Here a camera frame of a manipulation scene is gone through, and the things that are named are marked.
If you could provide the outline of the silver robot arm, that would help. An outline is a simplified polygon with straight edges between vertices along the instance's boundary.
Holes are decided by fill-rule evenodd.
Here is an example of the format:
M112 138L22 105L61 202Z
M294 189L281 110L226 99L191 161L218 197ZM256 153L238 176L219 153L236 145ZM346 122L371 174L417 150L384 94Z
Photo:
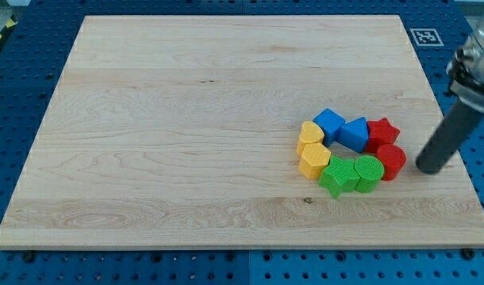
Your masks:
M484 16L448 64L450 90L466 105L484 113Z

